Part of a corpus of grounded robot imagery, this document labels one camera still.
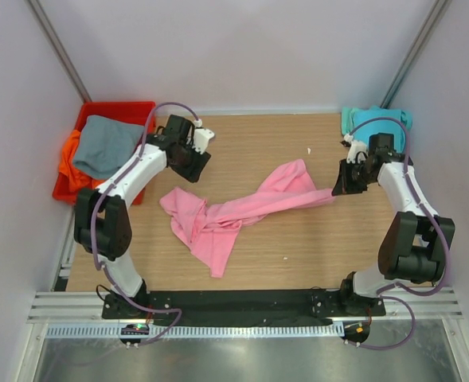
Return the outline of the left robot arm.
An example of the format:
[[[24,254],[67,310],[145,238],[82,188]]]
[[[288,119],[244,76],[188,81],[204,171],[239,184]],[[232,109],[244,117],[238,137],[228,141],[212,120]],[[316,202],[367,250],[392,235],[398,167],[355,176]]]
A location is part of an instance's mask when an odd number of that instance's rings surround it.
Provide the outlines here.
[[[171,115],[165,126],[143,134],[135,153],[112,177],[95,189],[82,189],[76,198],[74,240],[92,254],[96,269],[105,274],[111,294],[121,298],[120,308],[130,318],[142,317],[149,302],[146,283],[130,254],[128,209],[167,168],[197,182],[211,158],[207,148],[214,138],[201,120]]]

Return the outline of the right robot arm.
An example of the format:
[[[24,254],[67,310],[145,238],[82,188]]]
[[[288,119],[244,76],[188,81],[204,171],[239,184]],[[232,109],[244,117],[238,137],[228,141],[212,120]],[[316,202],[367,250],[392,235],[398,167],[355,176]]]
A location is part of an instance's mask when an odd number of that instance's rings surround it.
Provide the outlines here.
[[[339,162],[333,195],[363,193],[376,183],[385,191],[395,215],[379,247],[377,263],[342,280],[341,311],[363,314],[380,303],[382,292],[394,287],[409,290],[412,284],[432,283],[440,289],[455,224],[428,203],[408,153],[395,151],[394,137],[386,133],[371,135],[367,143],[346,134],[342,145],[349,151]]]

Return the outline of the pink t shirt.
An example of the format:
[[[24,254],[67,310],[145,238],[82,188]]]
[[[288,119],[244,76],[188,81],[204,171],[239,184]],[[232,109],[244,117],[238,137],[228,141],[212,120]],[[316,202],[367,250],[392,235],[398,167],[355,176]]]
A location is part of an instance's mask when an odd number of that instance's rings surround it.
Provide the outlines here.
[[[273,170],[253,194],[220,204],[179,187],[159,204],[170,216],[172,232],[191,255],[209,268],[213,278],[224,276],[240,230],[267,215],[290,209],[307,209],[334,201],[331,189],[318,189],[304,160],[297,159]]]

